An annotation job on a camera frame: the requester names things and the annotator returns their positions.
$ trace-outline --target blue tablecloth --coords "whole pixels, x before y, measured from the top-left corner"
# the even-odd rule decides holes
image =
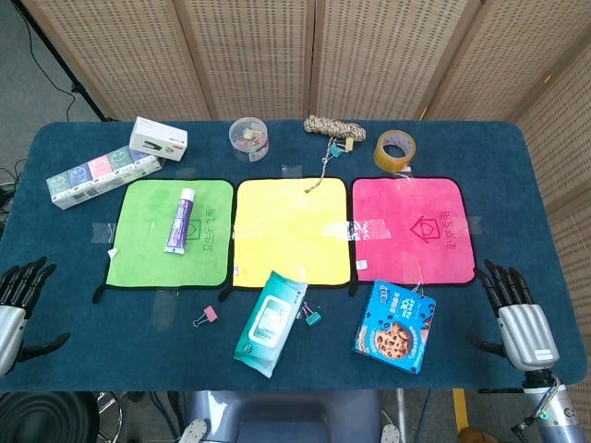
[[[350,185],[358,176],[384,176],[372,160],[380,134],[402,129],[416,140],[415,176],[455,180],[474,233],[477,263],[490,258],[518,268],[548,316],[561,352],[555,372],[567,383],[586,371],[585,349],[562,276],[527,148],[519,129],[501,122],[366,121],[368,138],[351,155],[329,164],[328,176]],[[25,334],[36,344],[69,331],[59,351],[18,364],[0,390],[193,389],[388,389],[394,387],[517,387],[523,374],[507,360],[478,351],[465,337],[490,341],[500,333],[478,282],[429,287],[437,311],[418,375],[351,351],[369,286],[355,297],[346,288],[309,289],[308,304],[322,321],[310,329],[297,321],[271,379],[233,360],[235,345],[259,294],[234,291],[220,304],[218,291],[107,290],[91,303],[103,281],[106,243],[93,243],[94,223],[114,223],[125,187],[60,210],[45,179],[128,143],[132,123],[59,123],[42,128],[18,186],[0,243],[0,270],[47,256],[57,271],[46,283]],[[257,163],[236,159],[230,122],[178,122],[188,150],[151,177],[225,178],[235,186],[254,177],[281,177],[282,165],[320,173],[327,138],[304,132],[301,121],[270,121],[271,150]],[[219,320],[194,329],[206,305]]]

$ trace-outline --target yellow towel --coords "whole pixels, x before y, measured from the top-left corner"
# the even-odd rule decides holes
[[[248,180],[234,227],[234,286],[264,286],[272,270],[308,284],[349,282],[346,189],[325,178]]]

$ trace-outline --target cookie box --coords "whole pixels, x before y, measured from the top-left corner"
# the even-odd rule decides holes
[[[418,374],[434,312],[435,300],[375,281],[353,349]]]

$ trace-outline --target robotic hand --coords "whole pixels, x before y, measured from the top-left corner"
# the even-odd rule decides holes
[[[22,268],[15,266],[0,278],[0,377],[9,372],[15,362],[51,353],[70,338],[69,333],[64,333],[41,346],[22,346],[27,322],[39,301],[42,287],[55,270],[55,265],[43,268],[46,260],[41,257]]]
[[[507,357],[515,368],[525,371],[523,391],[534,412],[512,427],[513,433],[527,442],[524,431],[538,422],[546,443],[585,443],[566,387],[550,371],[560,355],[544,311],[534,303],[517,270],[503,269],[489,260],[485,265],[491,277],[481,269],[475,272],[487,292],[503,344],[482,341],[474,334],[468,338],[478,349]]]

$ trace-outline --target white toothpaste tube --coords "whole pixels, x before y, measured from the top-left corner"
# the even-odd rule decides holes
[[[185,254],[185,242],[187,241],[188,221],[191,218],[193,210],[193,201],[195,200],[195,191],[189,187],[184,187],[181,191],[181,199],[176,207],[176,215],[173,220],[173,227],[168,235],[168,242],[164,252],[174,252],[176,254]]]

